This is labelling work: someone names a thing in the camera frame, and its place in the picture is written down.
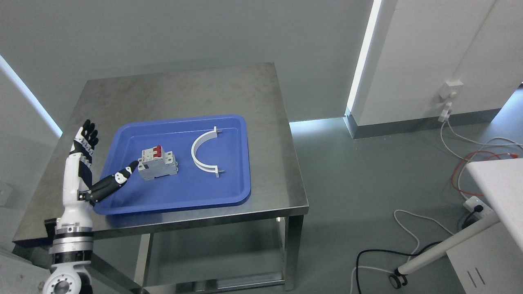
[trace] wall outlet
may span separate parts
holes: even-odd
[[[439,97],[443,101],[454,99],[459,94],[461,87],[463,87],[463,83],[460,80],[446,81],[439,89]]]
[[[476,196],[470,197],[467,201],[465,201],[465,203],[463,203],[463,206],[465,206],[465,208],[470,212],[474,211],[474,207],[476,207],[477,205],[483,206],[482,211],[476,212],[474,214],[479,219],[485,217],[488,214],[494,213],[492,208],[490,208],[487,204],[485,204]]]

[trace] gray floor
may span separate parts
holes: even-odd
[[[520,88],[492,123],[454,129],[479,141],[502,136],[521,142],[522,109]],[[295,122],[291,129],[310,202],[295,293],[348,293],[350,272],[361,250],[410,252],[415,241],[395,223],[395,209],[436,218],[457,230],[466,210],[449,179],[459,160],[445,150],[439,130],[353,140],[342,118]],[[448,129],[444,134],[458,154],[479,148],[456,139]],[[466,177],[463,185],[475,188]],[[400,219],[422,244],[448,236],[430,221],[407,215]],[[276,238],[275,224],[268,220],[156,234],[150,284],[278,270]],[[138,243],[139,237],[97,241],[95,251],[132,277]],[[403,262],[405,257],[384,253],[361,259],[362,265],[387,269]],[[362,270],[360,278],[363,293],[464,293],[446,257],[408,280],[408,286],[394,290],[386,274]],[[97,287],[98,293],[108,293],[99,284],[95,291]],[[277,286],[235,293],[282,292]]]

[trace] caster wheel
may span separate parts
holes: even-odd
[[[389,282],[394,289],[400,289],[402,286],[407,286],[407,278],[405,276],[389,275]]]

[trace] table top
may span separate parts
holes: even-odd
[[[467,170],[523,251],[523,158],[472,162]]]
[[[126,123],[238,114],[247,121],[251,196],[238,206],[101,216],[96,239],[306,214],[309,203],[273,63],[88,81],[15,234],[21,246],[49,244],[44,220],[60,217],[65,159],[78,128],[98,129],[93,179]]]

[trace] white metal pole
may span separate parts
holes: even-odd
[[[459,243],[467,240],[468,238],[478,234],[479,232],[489,228],[490,226],[498,222],[499,218],[497,217],[497,214],[490,213],[486,215],[484,218],[478,220],[477,222],[458,232],[454,236],[446,239],[445,241],[437,244],[428,251],[421,253],[416,258],[398,267],[395,273],[397,275],[411,274],[417,271],[418,269],[430,264],[431,262],[445,256],[448,249],[458,245]]]

